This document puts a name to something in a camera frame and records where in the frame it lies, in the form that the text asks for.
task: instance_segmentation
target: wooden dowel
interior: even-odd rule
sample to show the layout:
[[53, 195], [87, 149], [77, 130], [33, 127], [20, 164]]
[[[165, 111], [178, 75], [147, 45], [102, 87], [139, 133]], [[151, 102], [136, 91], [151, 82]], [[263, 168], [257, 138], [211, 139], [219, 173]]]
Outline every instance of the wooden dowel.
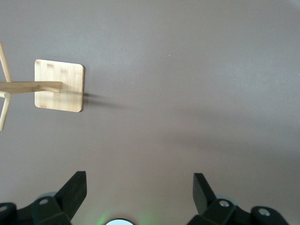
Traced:
[[0, 91], [0, 98], [8, 98], [10, 94], [8, 92]]
[[0, 94], [1, 94], [1, 97], [2, 96], [5, 97], [3, 108], [2, 108], [2, 113], [0, 116], [0, 131], [2, 131], [4, 128], [6, 117], [8, 115], [8, 108], [9, 108], [9, 104], [10, 104], [11, 94], [9, 94], [7, 92], [3, 92], [3, 91], [1, 91]]
[[3, 72], [4, 72], [4, 76], [5, 76], [6, 81], [7, 82], [12, 82], [11, 76], [10, 76], [10, 71], [9, 71], [9, 68], [8, 68], [8, 63], [7, 63], [6, 58], [5, 58], [5, 53], [4, 53], [3, 45], [2, 45], [1, 41], [0, 41], [0, 61], [1, 61], [2, 67], [3, 67]]
[[0, 82], [0, 90], [10, 94], [27, 93], [51, 90], [59, 92], [62, 88], [60, 81], [33, 81], [33, 82]]

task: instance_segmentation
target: wooden stand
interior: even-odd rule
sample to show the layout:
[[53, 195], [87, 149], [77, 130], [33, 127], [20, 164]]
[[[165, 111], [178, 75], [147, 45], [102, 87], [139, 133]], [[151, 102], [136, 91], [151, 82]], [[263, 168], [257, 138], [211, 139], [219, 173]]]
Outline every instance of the wooden stand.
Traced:
[[35, 61], [34, 82], [13, 82], [0, 42], [0, 60], [7, 82], [0, 82], [0, 98], [5, 98], [0, 130], [3, 130], [11, 94], [35, 92], [35, 105], [39, 108], [80, 112], [83, 108], [84, 67], [80, 64]]

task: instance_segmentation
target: gray surface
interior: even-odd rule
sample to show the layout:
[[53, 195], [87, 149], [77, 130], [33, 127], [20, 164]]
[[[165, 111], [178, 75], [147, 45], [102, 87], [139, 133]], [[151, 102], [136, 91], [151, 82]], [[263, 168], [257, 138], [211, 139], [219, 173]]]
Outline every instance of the gray surface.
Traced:
[[15, 81], [36, 59], [86, 68], [80, 113], [13, 96], [0, 202], [26, 206], [86, 170], [74, 225], [185, 225], [202, 172], [241, 208], [299, 224], [299, 21], [298, 0], [0, 0]]

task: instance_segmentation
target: wooden leg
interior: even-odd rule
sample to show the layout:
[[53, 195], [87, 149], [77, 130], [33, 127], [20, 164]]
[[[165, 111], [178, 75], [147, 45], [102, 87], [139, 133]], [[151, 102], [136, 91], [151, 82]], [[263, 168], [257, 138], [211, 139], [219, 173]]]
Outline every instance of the wooden leg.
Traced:
[[59, 92], [62, 88], [60, 81], [33, 82], [0, 82], [0, 90], [10, 94], [50, 90]]
[[0, 116], [0, 131], [2, 131], [4, 128], [6, 117], [8, 115], [8, 108], [9, 108], [9, 103], [10, 103], [10, 99], [11, 99], [11, 94], [0, 91], [0, 97], [5, 98], [4, 105], [2, 108], [2, 113]]

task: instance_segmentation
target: bamboo base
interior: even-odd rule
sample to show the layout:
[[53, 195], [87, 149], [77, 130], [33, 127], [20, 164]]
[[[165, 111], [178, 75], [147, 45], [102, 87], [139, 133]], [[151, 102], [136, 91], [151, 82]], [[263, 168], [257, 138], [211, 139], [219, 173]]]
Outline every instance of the bamboo base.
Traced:
[[84, 67], [80, 64], [35, 61], [35, 81], [59, 81], [62, 89], [35, 92], [35, 105], [39, 108], [80, 112], [83, 108]]

